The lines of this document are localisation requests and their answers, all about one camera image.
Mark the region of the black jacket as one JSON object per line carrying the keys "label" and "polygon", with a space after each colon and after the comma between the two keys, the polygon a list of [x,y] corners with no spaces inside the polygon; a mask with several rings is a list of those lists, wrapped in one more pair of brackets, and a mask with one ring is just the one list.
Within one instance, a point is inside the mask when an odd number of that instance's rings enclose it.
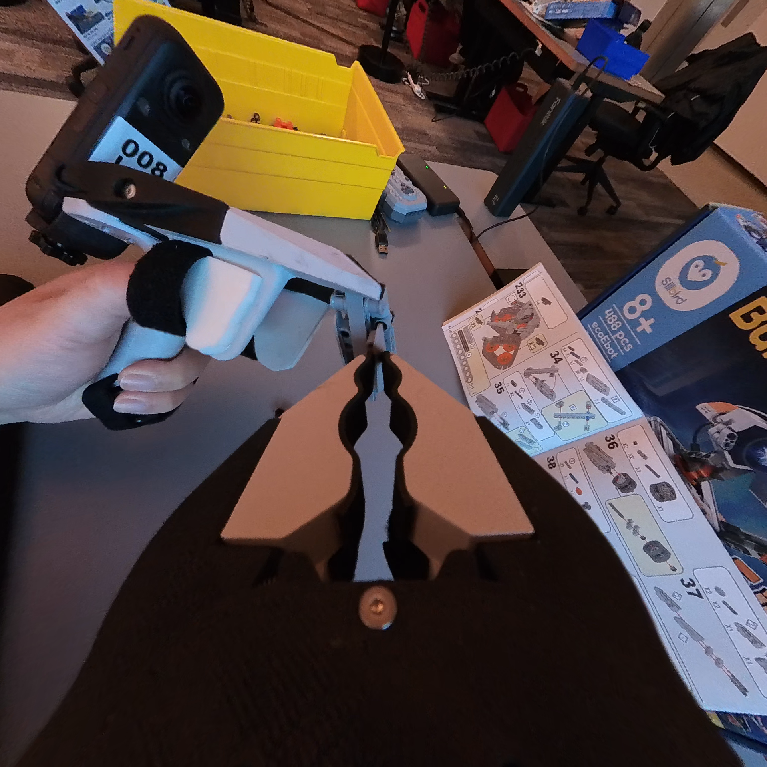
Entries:
{"label": "black jacket", "polygon": [[733,121],[766,70],[766,47],[747,32],[689,55],[685,66],[654,82],[662,107],[675,113],[664,152],[674,166],[694,161]]}

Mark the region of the blue plastic bin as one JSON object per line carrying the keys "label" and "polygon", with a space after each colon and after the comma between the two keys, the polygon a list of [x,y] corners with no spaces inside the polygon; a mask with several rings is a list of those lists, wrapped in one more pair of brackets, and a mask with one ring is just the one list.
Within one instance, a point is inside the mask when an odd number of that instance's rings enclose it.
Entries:
{"label": "blue plastic bin", "polygon": [[604,58],[604,71],[624,80],[630,80],[642,71],[650,59],[649,54],[629,45],[626,37],[600,19],[586,24],[576,50],[590,62]]}

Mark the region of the black office chair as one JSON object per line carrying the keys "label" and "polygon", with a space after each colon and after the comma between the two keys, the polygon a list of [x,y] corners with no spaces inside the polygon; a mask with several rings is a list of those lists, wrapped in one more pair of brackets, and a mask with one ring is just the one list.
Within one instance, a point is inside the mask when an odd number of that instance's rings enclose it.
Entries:
{"label": "black office chair", "polygon": [[637,102],[629,112],[616,103],[604,101],[589,122],[596,138],[584,151],[586,157],[600,152],[599,159],[581,159],[562,168],[563,172],[582,173],[580,183],[587,187],[586,201],[578,208],[578,215],[588,213],[597,187],[612,200],[607,214],[617,214],[621,201],[604,170],[607,159],[627,162],[642,172],[654,169],[671,153],[677,117],[659,104]]}

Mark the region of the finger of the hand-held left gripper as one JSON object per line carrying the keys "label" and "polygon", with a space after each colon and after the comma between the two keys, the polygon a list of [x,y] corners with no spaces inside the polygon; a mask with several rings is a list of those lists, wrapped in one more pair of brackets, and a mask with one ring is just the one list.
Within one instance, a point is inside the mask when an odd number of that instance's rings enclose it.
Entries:
{"label": "finger of the hand-held left gripper", "polygon": [[286,286],[256,329],[256,358],[270,370],[286,370],[300,360],[324,315],[333,288]]}
{"label": "finger of the hand-held left gripper", "polygon": [[339,249],[240,209],[227,210],[219,238],[217,254],[227,262],[252,266],[258,258],[374,300],[384,293],[381,283]]}

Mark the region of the white instruction booklet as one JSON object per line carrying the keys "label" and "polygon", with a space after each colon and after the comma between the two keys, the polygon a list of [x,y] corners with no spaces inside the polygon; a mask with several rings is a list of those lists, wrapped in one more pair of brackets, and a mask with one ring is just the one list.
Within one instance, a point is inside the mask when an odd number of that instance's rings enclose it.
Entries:
{"label": "white instruction booklet", "polygon": [[765,612],[542,264],[443,332],[470,409],[590,516],[699,704],[765,716]]}

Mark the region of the wooden-edged office desk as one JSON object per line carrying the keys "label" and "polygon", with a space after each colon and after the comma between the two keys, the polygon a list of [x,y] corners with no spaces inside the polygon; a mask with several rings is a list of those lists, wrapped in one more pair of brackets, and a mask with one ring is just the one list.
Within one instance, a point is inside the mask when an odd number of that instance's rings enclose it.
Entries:
{"label": "wooden-edged office desk", "polygon": [[[542,79],[565,70],[570,77],[588,68],[588,59],[576,50],[575,37],[564,33],[558,37],[548,30],[541,21],[526,9],[523,3],[517,1],[501,1],[501,4],[514,17],[516,22],[526,30],[525,35],[534,37],[538,42],[532,44],[533,49],[541,49],[541,53],[532,53],[529,59],[531,68]],[[619,103],[641,101],[644,103],[661,104],[664,95],[639,74],[629,80],[624,80],[608,72],[598,77],[595,83],[596,93],[600,97]]]}

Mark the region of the red bag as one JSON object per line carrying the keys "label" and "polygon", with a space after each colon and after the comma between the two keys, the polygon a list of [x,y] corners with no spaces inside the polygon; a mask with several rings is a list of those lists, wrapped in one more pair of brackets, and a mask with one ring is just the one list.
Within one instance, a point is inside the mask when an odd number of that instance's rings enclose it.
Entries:
{"label": "red bag", "polygon": [[416,1],[410,9],[406,38],[418,62],[446,68],[459,46],[459,14],[442,2]]}
{"label": "red bag", "polygon": [[535,112],[536,106],[526,84],[517,82],[499,90],[484,120],[499,151],[511,153],[517,147]]}

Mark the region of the person's left hand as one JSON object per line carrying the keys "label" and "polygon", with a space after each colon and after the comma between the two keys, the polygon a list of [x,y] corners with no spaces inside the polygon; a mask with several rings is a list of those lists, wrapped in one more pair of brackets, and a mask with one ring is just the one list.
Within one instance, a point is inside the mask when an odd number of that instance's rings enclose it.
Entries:
{"label": "person's left hand", "polygon": [[[56,278],[1,309],[1,423],[89,419],[82,392],[98,379],[129,320],[131,262],[101,262]],[[118,378],[119,413],[176,409],[210,363],[184,348],[170,360],[145,359]]]}

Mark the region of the dark computer tower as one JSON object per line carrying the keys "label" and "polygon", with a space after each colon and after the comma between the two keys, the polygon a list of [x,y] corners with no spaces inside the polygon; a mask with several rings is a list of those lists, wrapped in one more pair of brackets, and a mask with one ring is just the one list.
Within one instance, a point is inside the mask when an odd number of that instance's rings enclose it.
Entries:
{"label": "dark computer tower", "polygon": [[497,217],[509,216],[555,161],[558,148],[589,105],[583,77],[558,79],[537,103],[535,115],[485,197]]}

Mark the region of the grey battery hub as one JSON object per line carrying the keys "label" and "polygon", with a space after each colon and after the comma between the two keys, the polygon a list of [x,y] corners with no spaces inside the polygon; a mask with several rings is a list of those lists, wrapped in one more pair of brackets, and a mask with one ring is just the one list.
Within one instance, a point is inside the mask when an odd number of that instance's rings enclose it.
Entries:
{"label": "grey battery hub", "polygon": [[380,210],[394,223],[415,223],[427,212],[427,198],[396,165],[380,198]]}

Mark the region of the black power adapter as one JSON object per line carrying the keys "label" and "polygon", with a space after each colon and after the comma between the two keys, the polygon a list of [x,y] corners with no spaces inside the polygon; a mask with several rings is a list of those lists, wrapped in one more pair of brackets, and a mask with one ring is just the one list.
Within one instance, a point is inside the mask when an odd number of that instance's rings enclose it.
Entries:
{"label": "black power adapter", "polygon": [[459,198],[422,157],[402,153],[397,166],[425,196],[429,215],[445,216],[458,211]]}

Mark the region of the printed paper sheet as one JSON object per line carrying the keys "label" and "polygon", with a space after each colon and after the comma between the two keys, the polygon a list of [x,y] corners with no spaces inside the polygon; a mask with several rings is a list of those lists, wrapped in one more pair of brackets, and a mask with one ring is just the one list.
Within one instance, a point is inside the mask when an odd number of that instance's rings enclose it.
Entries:
{"label": "printed paper sheet", "polygon": [[77,36],[98,64],[114,48],[112,1],[49,1],[49,5]]}

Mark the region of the yellow plastic bin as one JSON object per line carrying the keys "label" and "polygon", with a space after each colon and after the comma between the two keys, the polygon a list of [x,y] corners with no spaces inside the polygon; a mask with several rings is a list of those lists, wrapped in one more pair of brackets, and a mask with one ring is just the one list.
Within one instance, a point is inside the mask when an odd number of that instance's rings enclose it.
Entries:
{"label": "yellow plastic bin", "polygon": [[[404,148],[358,62],[154,2],[115,2],[116,38],[145,14],[175,27],[225,101],[178,184],[243,210],[372,216]],[[244,123],[253,112],[299,131]]]}

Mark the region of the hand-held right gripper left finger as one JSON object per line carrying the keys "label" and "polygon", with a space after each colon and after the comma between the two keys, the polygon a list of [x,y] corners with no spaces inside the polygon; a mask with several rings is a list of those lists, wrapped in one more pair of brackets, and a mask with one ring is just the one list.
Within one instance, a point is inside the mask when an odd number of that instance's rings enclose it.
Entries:
{"label": "hand-held right gripper left finger", "polygon": [[354,445],[367,428],[372,355],[360,355],[279,419],[221,532],[227,544],[305,555],[322,580],[349,580],[364,511]]}

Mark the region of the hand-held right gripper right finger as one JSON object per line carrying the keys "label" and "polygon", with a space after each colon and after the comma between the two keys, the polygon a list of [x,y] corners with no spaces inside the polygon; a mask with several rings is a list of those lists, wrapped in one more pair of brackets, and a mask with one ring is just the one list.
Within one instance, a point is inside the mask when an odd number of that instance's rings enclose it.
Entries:
{"label": "hand-held right gripper right finger", "polygon": [[396,354],[383,356],[397,456],[383,549],[397,580],[435,578],[454,551],[534,528],[474,414]]}

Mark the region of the blue robot kit box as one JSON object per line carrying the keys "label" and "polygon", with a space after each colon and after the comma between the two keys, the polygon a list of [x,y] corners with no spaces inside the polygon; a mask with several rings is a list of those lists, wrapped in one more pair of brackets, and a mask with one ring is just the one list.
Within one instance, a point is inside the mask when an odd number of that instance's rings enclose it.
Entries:
{"label": "blue robot kit box", "polygon": [[765,765],[765,215],[693,219],[579,313],[644,420],[618,441],[682,574],[634,574],[721,734]]}

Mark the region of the blue kit boxes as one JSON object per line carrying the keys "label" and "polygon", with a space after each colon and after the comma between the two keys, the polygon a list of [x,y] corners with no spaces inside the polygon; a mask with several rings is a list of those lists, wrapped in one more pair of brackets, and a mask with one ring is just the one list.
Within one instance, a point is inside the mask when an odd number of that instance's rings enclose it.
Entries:
{"label": "blue kit boxes", "polygon": [[533,1],[532,14],[550,24],[576,24],[589,20],[614,20],[622,2],[615,1]]}

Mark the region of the grey brick assembly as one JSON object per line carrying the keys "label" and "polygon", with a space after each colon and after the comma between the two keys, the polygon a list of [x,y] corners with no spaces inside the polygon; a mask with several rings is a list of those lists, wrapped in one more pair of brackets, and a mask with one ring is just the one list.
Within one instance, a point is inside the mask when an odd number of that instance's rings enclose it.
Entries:
{"label": "grey brick assembly", "polygon": [[368,348],[374,350],[375,371],[372,379],[372,398],[384,391],[382,362],[378,359],[386,351],[397,353],[394,315],[390,310],[389,296],[384,284],[380,285],[378,299],[358,293],[336,291],[331,295],[330,307],[335,311],[335,330],[341,357],[349,364]]}

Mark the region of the black round stand base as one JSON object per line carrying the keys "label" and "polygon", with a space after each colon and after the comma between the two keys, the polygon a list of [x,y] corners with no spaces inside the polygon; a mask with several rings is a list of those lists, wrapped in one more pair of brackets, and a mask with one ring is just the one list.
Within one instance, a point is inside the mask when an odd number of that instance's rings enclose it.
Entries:
{"label": "black round stand base", "polygon": [[404,63],[395,54],[372,44],[359,46],[357,61],[369,77],[385,83],[401,82],[404,76]]}

